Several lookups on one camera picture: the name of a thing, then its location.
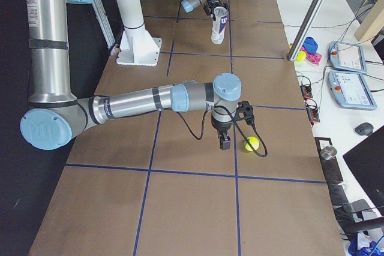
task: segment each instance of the computer mouse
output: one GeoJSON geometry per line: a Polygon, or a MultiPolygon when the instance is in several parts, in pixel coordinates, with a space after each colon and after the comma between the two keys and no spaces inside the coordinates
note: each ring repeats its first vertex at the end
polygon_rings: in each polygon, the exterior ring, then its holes
{"type": "Polygon", "coordinates": [[[368,122],[364,122],[355,128],[355,131],[359,135],[369,136],[373,133],[373,126],[368,122]]]}

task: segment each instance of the label sticker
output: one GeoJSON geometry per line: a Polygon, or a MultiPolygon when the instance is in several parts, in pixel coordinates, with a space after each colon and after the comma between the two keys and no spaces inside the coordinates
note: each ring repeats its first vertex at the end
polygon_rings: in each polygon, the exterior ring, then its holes
{"type": "Polygon", "coordinates": [[[38,0],[26,0],[26,9],[28,12],[29,27],[39,27],[38,0]]]}

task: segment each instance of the yellow ball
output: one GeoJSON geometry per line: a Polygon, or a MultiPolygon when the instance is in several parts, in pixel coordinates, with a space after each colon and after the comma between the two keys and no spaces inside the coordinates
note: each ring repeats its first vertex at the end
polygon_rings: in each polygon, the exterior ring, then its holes
{"type": "MultiPolygon", "coordinates": [[[[247,137],[247,139],[252,144],[252,147],[254,150],[257,150],[257,148],[259,148],[259,145],[260,145],[259,139],[257,139],[254,136],[249,136],[249,137],[247,137]]],[[[245,140],[244,140],[244,147],[247,151],[250,151],[250,152],[253,151],[251,146],[245,140]]]]}
{"type": "Polygon", "coordinates": [[[307,54],[304,51],[300,51],[296,57],[296,61],[303,61],[307,58],[307,54]]]}

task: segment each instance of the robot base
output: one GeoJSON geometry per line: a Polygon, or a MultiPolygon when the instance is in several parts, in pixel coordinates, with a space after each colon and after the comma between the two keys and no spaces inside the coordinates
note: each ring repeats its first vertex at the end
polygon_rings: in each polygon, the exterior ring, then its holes
{"type": "Polygon", "coordinates": [[[122,65],[156,66],[162,42],[161,38],[151,37],[149,32],[145,31],[144,41],[142,39],[135,41],[135,37],[132,37],[133,49],[131,49],[124,31],[120,44],[121,51],[116,61],[122,65]]]}

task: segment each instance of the white table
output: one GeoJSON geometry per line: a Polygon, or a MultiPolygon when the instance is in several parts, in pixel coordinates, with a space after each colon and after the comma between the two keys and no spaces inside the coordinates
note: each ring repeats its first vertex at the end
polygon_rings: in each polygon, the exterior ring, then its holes
{"type": "MultiPolygon", "coordinates": [[[[287,25],[300,26],[312,0],[277,0],[277,2],[283,24],[286,26],[285,32],[288,42],[292,43],[299,28],[287,27],[287,25]]],[[[348,23],[353,18],[354,13],[349,8],[346,0],[325,0],[312,26],[335,26],[348,23]]],[[[344,42],[359,42],[354,36],[358,27],[358,21],[353,21],[344,37],[344,42]]],[[[319,48],[317,52],[323,56],[322,61],[319,66],[311,64],[308,61],[295,62],[296,70],[307,76],[312,82],[321,79],[328,58],[327,49],[329,43],[338,40],[346,28],[347,25],[339,26],[337,28],[311,28],[308,32],[308,36],[313,37],[318,43],[319,48]]],[[[369,41],[362,43],[361,45],[363,46],[366,60],[380,62],[379,56],[369,41]]],[[[367,64],[367,66],[369,75],[384,78],[384,65],[367,64]]],[[[376,110],[363,111],[342,109],[334,101],[333,96],[329,91],[326,82],[327,77],[328,73],[325,75],[325,82],[322,90],[321,85],[312,85],[312,93],[317,103],[320,103],[320,94],[322,94],[319,115],[321,123],[315,124],[313,127],[313,135],[315,137],[331,138],[332,144],[336,147],[338,151],[337,160],[344,179],[342,185],[344,186],[348,200],[353,202],[363,198],[367,200],[371,207],[374,207],[373,203],[348,169],[343,159],[343,155],[366,138],[365,136],[357,135],[354,132],[354,128],[359,124],[369,122],[373,125],[374,131],[384,125],[384,91],[373,94],[378,106],[376,110]]],[[[365,77],[365,79],[370,90],[384,88],[383,81],[377,81],[369,77],[365,77]]]]}

